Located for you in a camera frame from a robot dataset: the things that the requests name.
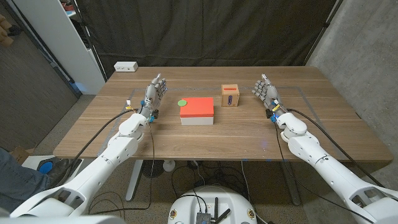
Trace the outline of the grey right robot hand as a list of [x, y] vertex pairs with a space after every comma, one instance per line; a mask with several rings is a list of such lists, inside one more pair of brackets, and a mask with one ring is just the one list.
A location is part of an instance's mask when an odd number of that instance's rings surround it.
[[285, 114], [287, 109], [283, 105], [276, 87], [267, 78], [266, 74], [263, 73], [261, 77], [262, 80], [258, 80], [255, 83], [252, 93], [256, 95], [264, 104], [266, 108], [267, 119], [270, 119], [273, 123], [276, 123], [279, 116]]

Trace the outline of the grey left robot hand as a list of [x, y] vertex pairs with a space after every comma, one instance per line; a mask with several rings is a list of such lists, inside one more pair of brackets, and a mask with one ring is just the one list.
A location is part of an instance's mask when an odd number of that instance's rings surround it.
[[153, 112], [159, 108], [160, 102], [166, 92], [166, 79], [161, 78], [161, 74], [158, 73], [146, 88], [144, 99], [141, 101], [139, 114], [143, 115], [149, 121], [152, 117], [155, 117]]

